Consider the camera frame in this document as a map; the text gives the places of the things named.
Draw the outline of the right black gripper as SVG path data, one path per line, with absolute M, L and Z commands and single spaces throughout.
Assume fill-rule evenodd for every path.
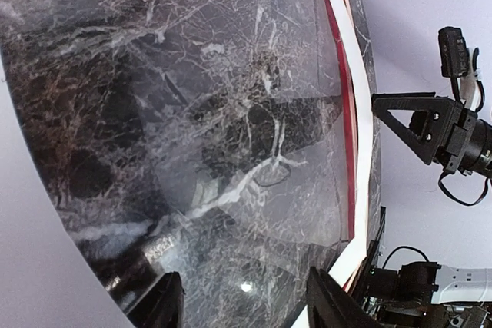
M 491 126 L 435 93 L 373 94 L 372 112 L 425 164 L 491 175 Z

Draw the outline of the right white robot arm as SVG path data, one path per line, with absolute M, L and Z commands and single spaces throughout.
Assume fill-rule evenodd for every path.
M 491 126 L 460 102 L 434 93 L 373 94 L 372 111 L 426 165 L 442 166 L 444 179 L 456 172 L 491 183 Z M 399 270 L 373 268 L 364 295 L 405 308 L 446 303 L 489 303 L 491 270 L 418 261 Z

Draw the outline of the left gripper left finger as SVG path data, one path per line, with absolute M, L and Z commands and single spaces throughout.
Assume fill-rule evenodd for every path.
M 178 272 L 164 274 L 127 314 L 134 327 L 183 327 L 185 291 Z

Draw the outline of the red wooden picture frame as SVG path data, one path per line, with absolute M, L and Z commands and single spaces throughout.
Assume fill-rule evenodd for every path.
M 349 243 L 326 271 L 347 293 L 367 256 L 367 227 L 374 123 L 371 92 L 363 57 L 351 20 L 348 0 L 324 0 L 339 61 L 342 114 L 347 157 Z M 309 327 L 308 307 L 295 320 L 296 327 Z

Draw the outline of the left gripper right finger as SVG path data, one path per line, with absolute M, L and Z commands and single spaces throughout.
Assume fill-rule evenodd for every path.
M 311 267 L 307 278 L 310 328 L 381 328 L 325 271 Z

